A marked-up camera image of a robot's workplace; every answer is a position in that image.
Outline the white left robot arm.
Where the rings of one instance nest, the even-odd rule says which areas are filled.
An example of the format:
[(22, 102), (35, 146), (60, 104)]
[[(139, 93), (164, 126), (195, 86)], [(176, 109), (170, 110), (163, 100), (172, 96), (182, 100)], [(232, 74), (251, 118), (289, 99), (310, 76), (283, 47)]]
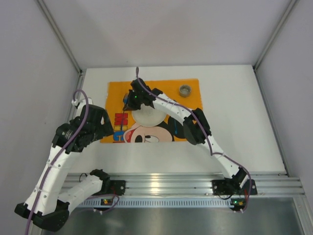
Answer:
[(104, 108), (84, 105), (81, 114), (56, 129), (43, 172), (24, 203), (14, 212), (28, 223), (50, 232), (59, 231), (73, 210), (94, 194), (110, 190), (110, 176), (95, 169), (76, 186), (62, 193), (65, 179), (80, 154), (91, 143), (113, 134)]

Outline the small grey cup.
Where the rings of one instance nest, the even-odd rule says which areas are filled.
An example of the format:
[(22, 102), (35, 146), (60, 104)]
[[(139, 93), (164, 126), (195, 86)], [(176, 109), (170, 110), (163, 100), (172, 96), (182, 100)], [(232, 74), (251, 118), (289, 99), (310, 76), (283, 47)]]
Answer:
[(181, 97), (189, 97), (192, 92), (192, 88), (189, 85), (183, 84), (179, 87), (179, 95)]

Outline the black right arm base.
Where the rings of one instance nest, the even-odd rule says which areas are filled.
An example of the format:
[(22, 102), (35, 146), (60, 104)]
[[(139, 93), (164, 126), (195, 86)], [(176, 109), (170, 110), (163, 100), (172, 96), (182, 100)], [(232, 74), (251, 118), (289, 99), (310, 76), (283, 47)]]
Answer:
[(242, 168), (231, 178), (213, 180), (212, 187), (216, 196), (247, 195), (249, 192), (250, 195), (258, 194), (255, 181)]

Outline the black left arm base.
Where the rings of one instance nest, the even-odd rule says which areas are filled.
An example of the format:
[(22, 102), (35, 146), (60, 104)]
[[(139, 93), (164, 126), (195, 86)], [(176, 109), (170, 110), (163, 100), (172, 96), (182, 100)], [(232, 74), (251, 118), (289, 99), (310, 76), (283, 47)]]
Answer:
[(100, 181), (102, 181), (102, 183), (100, 184), (100, 190), (94, 193), (93, 196), (104, 194), (115, 194), (118, 196), (122, 196), (125, 193), (125, 180), (112, 180), (111, 176), (105, 173), (102, 169), (95, 169), (90, 172), (90, 175), (96, 176), (99, 178)]

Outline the orange Mickey Mouse placemat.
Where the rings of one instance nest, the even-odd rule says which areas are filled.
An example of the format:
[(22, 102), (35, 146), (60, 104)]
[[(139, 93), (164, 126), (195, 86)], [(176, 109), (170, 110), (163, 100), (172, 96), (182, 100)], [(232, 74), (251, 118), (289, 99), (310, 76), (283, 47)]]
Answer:
[[(145, 81), (150, 89), (157, 88), (164, 92), (170, 99), (194, 110), (202, 109), (201, 93), (199, 80), (179, 79), (179, 80), (160, 80), (160, 81)], [(181, 97), (179, 95), (179, 87), (183, 84), (189, 85), (192, 92), (189, 97)], [(183, 138), (183, 127), (179, 125), (179, 134), (174, 134), (174, 119), (169, 115), (165, 120), (154, 127), (144, 127), (135, 123), (132, 112), (128, 113), (128, 129), (125, 133), (120, 130), (122, 121), (123, 97), (131, 89), (130, 81), (127, 82), (110, 82), (108, 86), (108, 95), (106, 99), (105, 109), (108, 112), (112, 122), (114, 134), (109, 137), (104, 137), (101, 143), (131, 143), (131, 142), (169, 142), (169, 141), (185, 141)]]

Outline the cream round plate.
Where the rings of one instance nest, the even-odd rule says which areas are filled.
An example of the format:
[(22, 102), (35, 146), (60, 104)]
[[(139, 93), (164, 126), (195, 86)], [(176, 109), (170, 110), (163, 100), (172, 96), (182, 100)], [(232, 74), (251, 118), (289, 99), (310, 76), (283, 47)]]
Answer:
[(154, 127), (162, 123), (167, 115), (163, 111), (142, 104), (139, 110), (132, 111), (132, 116), (135, 123), (144, 127)]

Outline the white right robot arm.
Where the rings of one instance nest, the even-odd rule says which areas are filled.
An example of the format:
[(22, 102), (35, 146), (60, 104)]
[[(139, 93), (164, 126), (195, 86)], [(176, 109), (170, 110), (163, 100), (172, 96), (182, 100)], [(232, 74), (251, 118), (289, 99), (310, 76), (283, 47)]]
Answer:
[(218, 145), (202, 109), (191, 110), (179, 104), (161, 90), (150, 89), (141, 78), (133, 80), (131, 87), (124, 106), (127, 110), (139, 110), (144, 104), (164, 112), (183, 126), (184, 136), (190, 144), (203, 148), (209, 154), (226, 179), (233, 181), (239, 187), (251, 179), (249, 171), (228, 157)]

